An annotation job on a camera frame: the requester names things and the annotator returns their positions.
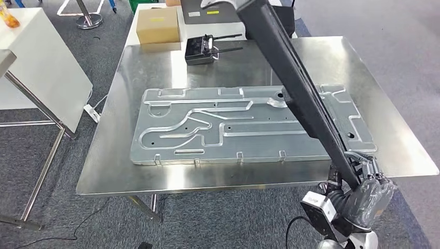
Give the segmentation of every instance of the metal tabletop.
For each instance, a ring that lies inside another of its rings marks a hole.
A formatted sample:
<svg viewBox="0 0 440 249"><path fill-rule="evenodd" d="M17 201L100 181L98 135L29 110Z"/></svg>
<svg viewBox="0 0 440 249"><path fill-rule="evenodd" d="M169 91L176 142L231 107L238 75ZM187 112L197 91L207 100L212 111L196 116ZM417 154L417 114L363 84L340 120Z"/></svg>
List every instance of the metal tabletop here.
<svg viewBox="0 0 440 249"><path fill-rule="evenodd" d="M8 71L17 57L9 49L0 49L0 77Z"/></svg>
<svg viewBox="0 0 440 249"><path fill-rule="evenodd" d="M317 85L344 85L363 116L388 177L438 174L438 168L343 37L292 40ZM244 49L211 65L187 66L183 51L144 52L127 47L78 181L79 195L114 196L195 190L265 188L327 179L329 161L142 166L130 161L141 97L148 88L280 85L252 41L225 41Z"/></svg>

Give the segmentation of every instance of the cardboard box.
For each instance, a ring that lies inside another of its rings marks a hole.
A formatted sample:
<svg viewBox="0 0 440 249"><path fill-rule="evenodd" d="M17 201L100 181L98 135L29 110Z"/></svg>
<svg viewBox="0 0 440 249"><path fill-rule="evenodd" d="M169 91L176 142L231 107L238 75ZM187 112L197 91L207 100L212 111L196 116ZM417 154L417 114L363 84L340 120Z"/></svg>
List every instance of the cardboard box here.
<svg viewBox="0 0 440 249"><path fill-rule="evenodd" d="M140 10L136 33L141 44L179 43L176 8Z"/></svg>
<svg viewBox="0 0 440 249"><path fill-rule="evenodd" d="M180 0L166 0L165 3L166 3L166 5L168 7L170 7L170 6L179 6L181 4Z"/></svg>

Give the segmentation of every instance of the white table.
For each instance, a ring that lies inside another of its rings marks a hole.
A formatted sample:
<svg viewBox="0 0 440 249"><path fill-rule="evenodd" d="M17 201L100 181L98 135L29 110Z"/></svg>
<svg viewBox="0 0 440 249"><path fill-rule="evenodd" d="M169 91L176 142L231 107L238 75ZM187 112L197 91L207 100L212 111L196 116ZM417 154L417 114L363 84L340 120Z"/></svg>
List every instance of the white table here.
<svg viewBox="0 0 440 249"><path fill-rule="evenodd" d="M282 6L280 0L269 0L271 5ZM166 8L166 4L139 4L134 14L133 22L131 23L130 31L127 36L126 46L139 45L138 35L136 33L136 26L138 25L139 10L151 8ZM242 22L233 23L210 23L210 24L185 24L183 19L183 12L181 6L177 8L177 19L180 29L181 41L186 42L187 38L211 34L213 36L224 36L232 34L242 34L242 36L234 38L226 38L222 40L246 40L246 30Z"/></svg>
<svg viewBox="0 0 440 249"><path fill-rule="evenodd" d="M74 133L92 89L69 48L41 8L10 9L20 22L11 29L0 22L0 49L16 61L9 69ZM35 108L9 82L0 81L0 109Z"/></svg>
<svg viewBox="0 0 440 249"><path fill-rule="evenodd" d="M0 22L0 109L37 107L50 120L2 122L0 128L57 125L60 130L21 218L0 215L0 222L39 230L29 214L63 136L75 136L92 83L43 9L10 11L20 27Z"/></svg>

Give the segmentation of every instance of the aluminum plate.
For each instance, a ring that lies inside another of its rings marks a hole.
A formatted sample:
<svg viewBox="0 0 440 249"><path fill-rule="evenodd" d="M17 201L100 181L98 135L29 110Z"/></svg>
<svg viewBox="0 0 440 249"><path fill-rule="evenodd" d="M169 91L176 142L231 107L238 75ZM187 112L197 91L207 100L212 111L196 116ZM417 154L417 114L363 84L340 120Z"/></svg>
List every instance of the aluminum plate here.
<svg viewBox="0 0 440 249"><path fill-rule="evenodd" d="M283 100L282 86L147 89L131 146L135 164L326 160ZM343 86L320 86L347 149L376 151Z"/></svg>

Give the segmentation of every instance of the table leg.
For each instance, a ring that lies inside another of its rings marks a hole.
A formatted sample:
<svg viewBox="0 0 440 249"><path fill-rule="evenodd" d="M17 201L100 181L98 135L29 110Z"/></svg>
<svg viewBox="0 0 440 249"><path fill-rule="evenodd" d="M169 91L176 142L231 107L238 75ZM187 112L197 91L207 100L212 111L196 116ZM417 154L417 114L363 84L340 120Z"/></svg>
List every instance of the table leg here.
<svg viewBox="0 0 440 249"><path fill-rule="evenodd" d="M86 6L84 5L83 0L76 0L76 2L78 3L79 9L81 9L81 12L83 14L82 17L76 20L76 25L78 26L78 28L83 30L90 30L101 25L102 16L100 14L90 14Z"/></svg>
<svg viewBox="0 0 440 249"><path fill-rule="evenodd" d="M43 170L37 180L37 184L35 185L34 190L32 190L31 197L29 198L26 208L24 209L23 215L21 216L21 220L24 222L27 221L29 214L32 210L32 207L34 206L35 199L37 198L37 195L40 192L41 186L43 185L44 179L46 178L47 172L49 171L49 167L52 163L52 159L55 156L55 153L57 152L61 140L63 139L63 135L64 135L64 128L60 129L57 139L55 140L52 149L50 150L49 157L46 159L46 162L44 163Z"/></svg>
<svg viewBox="0 0 440 249"><path fill-rule="evenodd" d="M55 122L53 122L52 120L41 120L41 121L18 121L18 122L0 123L0 127L45 126L45 125L55 125Z"/></svg>
<svg viewBox="0 0 440 249"><path fill-rule="evenodd" d="M150 205L151 210L153 212L156 212L156 203L157 203L157 194L153 194L152 195L152 202L151 202L151 205Z"/></svg>
<svg viewBox="0 0 440 249"><path fill-rule="evenodd" d="M138 209L144 212L144 214L146 214L150 219L156 222L161 222L162 219L160 216L153 212L139 197L127 196L127 199L129 199Z"/></svg>
<svg viewBox="0 0 440 249"><path fill-rule="evenodd" d="M4 216L4 215L0 215L0 222L11 224L11 225L16 225L21 228L29 228L29 229L37 230L37 231L42 229L42 227L43 227L42 225L37 224L37 223L25 222L23 220L14 219L14 218L11 218L9 216Z"/></svg>

